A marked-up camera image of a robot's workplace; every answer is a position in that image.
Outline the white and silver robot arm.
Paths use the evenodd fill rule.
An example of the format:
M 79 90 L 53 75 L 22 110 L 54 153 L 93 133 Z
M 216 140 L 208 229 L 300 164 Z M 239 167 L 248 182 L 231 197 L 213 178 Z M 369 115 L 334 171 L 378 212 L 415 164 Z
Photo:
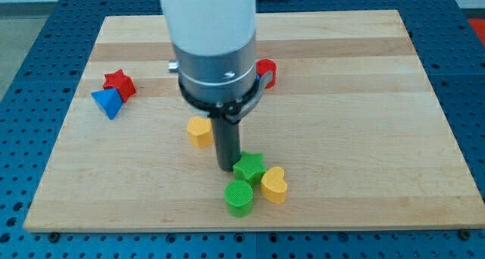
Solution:
M 183 97 L 236 114 L 255 95 L 256 0 L 160 0 Z

